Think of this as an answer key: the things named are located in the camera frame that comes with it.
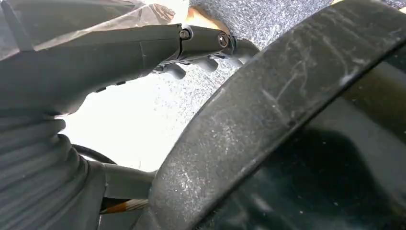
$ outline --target transparent plastic sheet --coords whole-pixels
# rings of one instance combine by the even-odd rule
[[[19,52],[17,44],[4,18],[3,10],[0,8],[0,60]]]
[[[33,41],[33,46],[35,50],[41,50],[57,46],[59,44],[71,41],[78,37],[84,36],[91,32],[96,31],[108,31],[108,30],[118,30],[118,29],[127,29],[134,27],[142,27],[147,25],[162,25],[162,24],[177,24],[181,23],[186,19],[189,0],[6,0],[12,5],[13,10],[17,17],[20,19],[23,28],[28,32],[28,35],[43,32],[44,34],[52,34],[52,31],[55,31],[57,36],[44,39],[35,39],[36,36],[31,36],[30,38]],[[87,9],[91,6],[92,10],[85,13],[78,13],[74,11],[75,8]],[[47,18],[49,20],[55,20],[55,18],[50,17],[47,13],[56,12],[63,9],[73,10],[74,12],[64,12],[65,15],[60,15],[64,20],[57,21],[52,25],[51,22],[46,22]],[[33,12],[37,12],[35,17],[41,18],[39,25],[34,24],[32,20],[27,19],[33,17]],[[107,21],[99,21],[96,24],[87,25],[89,23],[81,22],[81,20],[94,20],[94,18],[89,18],[88,15],[97,15],[97,14],[109,14],[112,19]],[[77,30],[72,30],[72,25],[69,25],[68,32],[64,34],[57,34],[60,28],[64,28],[65,24],[73,23]],[[38,27],[41,27],[42,31],[32,31],[37,30]],[[2,40],[6,39],[4,33],[0,36],[0,60],[9,57],[15,53],[18,53],[16,46],[7,46]]]

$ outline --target black cable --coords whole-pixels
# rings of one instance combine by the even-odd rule
[[[97,151],[94,151],[92,149],[89,149],[89,148],[81,146],[81,145],[72,144],[72,146],[82,156],[89,157],[90,159],[93,159],[93,160],[98,161],[100,163],[117,164],[114,161],[112,161],[110,158],[104,156],[103,154],[101,154],[101,153],[99,153]]]

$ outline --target bolt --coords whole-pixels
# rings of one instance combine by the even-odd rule
[[[221,47],[226,48],[228,46],[228,36],[224,33],[221,32],[218,35],[218,43],[221,45]]]
[[[181,39],[186,40],[190,38],[190,33],[187,30],[182,30],[179,32],[179,36]]]

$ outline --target plastic cover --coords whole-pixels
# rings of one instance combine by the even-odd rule
[[[95,31],[176,24],[186,19],[189,0],[4,0],[35,50],[50,48]],[[19,50],[0,17],[0,60]]]

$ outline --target gray carpet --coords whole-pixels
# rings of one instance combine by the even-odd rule
[[[234,35],[264,48],[330,2],[191,0],[191,5],[201,6],[226,23]],[[397,8],[406,6],[406,0],[387,2]],[[121,165],[147,171],[157,169],[190,119],[236,70],[225,62],[214,73],[194,67],[186,69],[188,75],[183,80],[150,76],[91,95],[80,111],[67,119],[66,133],[73,143],[94,148]],[[83,125],[93,133],[80,132],[78,126]]]

